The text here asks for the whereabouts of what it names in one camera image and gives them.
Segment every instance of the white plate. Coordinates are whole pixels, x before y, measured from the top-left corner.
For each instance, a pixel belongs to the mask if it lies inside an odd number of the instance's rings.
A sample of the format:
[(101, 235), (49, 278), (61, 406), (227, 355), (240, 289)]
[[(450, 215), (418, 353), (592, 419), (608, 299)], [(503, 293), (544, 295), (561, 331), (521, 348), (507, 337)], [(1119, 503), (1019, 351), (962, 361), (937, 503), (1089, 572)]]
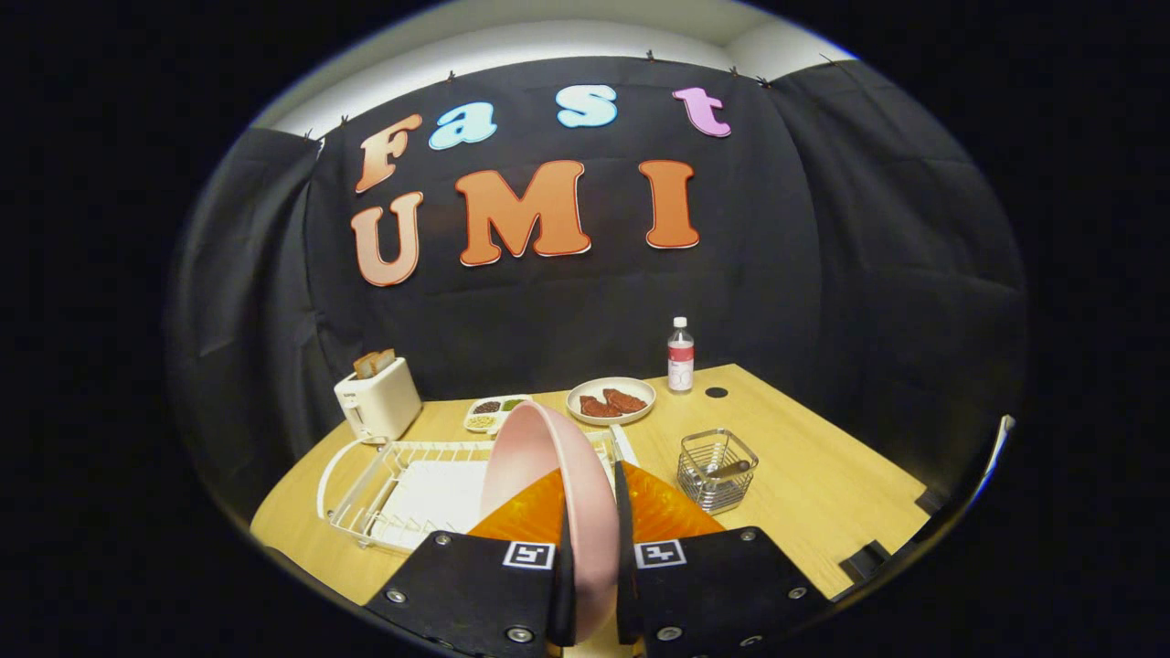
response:
[[(604, 389), (618, 389), (627, 396), (641, 398), (641, 400), (646, 403), (646, 406), (642, 407), (641, 411), (624, 413), (615, 418), (597, 418), (594, 416), (585, 416), (581, 413), (581, 396), (593, 396), (604, 403), (605, 395), (601, 393)], [(656, 397), (658, 393), (654, 392), (654, 386), (651, 386), (641, 379), (634, 379), (632, 377), (601, 377), (600, 379), (585, 382), (572, 391), (569, 391), (569, 398), (565, 399), (565, 406), (569, 407), (569, 412), (573, 414), (573, 418), (577, 418), (581, 423), (589, 423), (590, 425), (625, 425), (649, 413), (651, 410), (654, 409), (654, 399)]]
[[(508, 414), (511, 413), (510, 410), (509, 411), (503, 411), (504, 403), (508, 402), (508, 400), (510, 400), (510, 399), (531, 400), (532, 396), (515, 395), (515, 396), (495, 396), (495, 397), (490, 397), (490, 398), (480, 398), (480, 399), (473, 402), (467, 407), (467, 414), (463, 416), (463, 429), (464, 430), (470, 430), (472, 432), (486, 432), (488, 434), (495, 434), (496, 432), (500, 431), (500, 426), (504, 424), (504, 419), (508, 418)], [(498, 402), (500, 403), (500, 411), (487, 411), (487, 412), (483, 412), (483, 413), (475, 413), (475, 407), (480, 406), (483, 403), (488, 403), (488, 402)], [(475, 418), (475, 417), (490, 418), (493, 420), (493, 423), (491, 423), (491, 425), (484, 425), (483, 427), (473, 427), (468, 423), (470, 423), (472, 418)]]

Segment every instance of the meat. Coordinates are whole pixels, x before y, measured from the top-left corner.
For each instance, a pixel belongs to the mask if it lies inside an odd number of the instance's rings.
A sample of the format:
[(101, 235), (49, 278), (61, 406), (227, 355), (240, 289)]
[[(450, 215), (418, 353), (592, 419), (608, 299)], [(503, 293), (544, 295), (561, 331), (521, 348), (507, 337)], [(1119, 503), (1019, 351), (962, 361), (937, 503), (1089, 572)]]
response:
[(593, 396), (581, 396), (581, 413), (593, 418), (617, 418), (621, 412)]
[(634, 396), (626, 395), (618, 389), (605, 389), (601, 393), (605, 396), (605, 402), (610, 403), (610, 406), (622, 413), (634, 413), (646, 409), (645, 402)]

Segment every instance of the black backdrop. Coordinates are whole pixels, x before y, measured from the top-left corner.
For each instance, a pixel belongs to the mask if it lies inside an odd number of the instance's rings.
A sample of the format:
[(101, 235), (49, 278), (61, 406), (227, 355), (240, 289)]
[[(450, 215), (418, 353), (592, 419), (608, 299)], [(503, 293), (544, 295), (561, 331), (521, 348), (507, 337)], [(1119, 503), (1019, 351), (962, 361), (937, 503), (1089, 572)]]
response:
[[(617, 91), (618, 118), (560, 125), (557, 91), (596, 83)], [(722, 101), (730, 136), (690, 125), (670, 95), (688, 87)], [(468, 102), (494, 105), (496, 132), (429, 149), (434, 118)], [(394, 173), (356, 194), (362, 143), (415, 112), (424, 124)], [(462, 266), (455, 181), (496, 170), (522, 196), (541, 164), (563, 159), (585, 167), (590, 251)], [(697, 246), (646, 244), (653, 205), (638, 165), (651, 159), (694, 169)], [(372, 286), (349, 220), (413, 191), (425, 196), (418, 267)], [(387, 260), (395, 227), (386, 212)], [(698, 368), (738, 363), (942, 499), (1016, 410), (1024, 373), (1021, 265), (993, 192), (921, 105), (855, 61), (768, 87), (627, 57), (529, 62), (390, 101), (323, 146), (249, 130), (178, 248), (176, 400), (202, 467), (246, 516), (342, 420), (333, 384), (386, 347), (407, 357), (424, 399), (538, 392), (661, 375), (670, 317), (686, 315)]]

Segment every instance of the toaster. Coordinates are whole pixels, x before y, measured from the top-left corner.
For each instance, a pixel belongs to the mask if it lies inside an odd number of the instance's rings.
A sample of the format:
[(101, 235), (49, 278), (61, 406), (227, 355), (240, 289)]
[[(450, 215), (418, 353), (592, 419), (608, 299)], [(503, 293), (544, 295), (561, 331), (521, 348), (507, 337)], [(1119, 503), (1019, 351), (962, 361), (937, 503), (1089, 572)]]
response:
[(350, 373), (333, 386), (333, 392), (355, 438), (363, 440), (395, 441), (422, 411), (422, 400), (402, 357), (366, 379), (358, 379), (357, 372)]

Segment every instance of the metal wire basket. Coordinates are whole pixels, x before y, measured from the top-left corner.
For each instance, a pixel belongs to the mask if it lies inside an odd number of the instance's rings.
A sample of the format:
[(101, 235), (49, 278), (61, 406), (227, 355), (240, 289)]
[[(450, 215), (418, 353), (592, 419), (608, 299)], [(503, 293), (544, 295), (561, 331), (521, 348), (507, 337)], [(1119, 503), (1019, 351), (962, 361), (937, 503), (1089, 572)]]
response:
[[(679, 486), (708, 514), (738, 507), (755, 478), (759, 458), (738, 437), (720, 427), (682, 439)], [(723, 471), (725, 475), (713, 475)]]

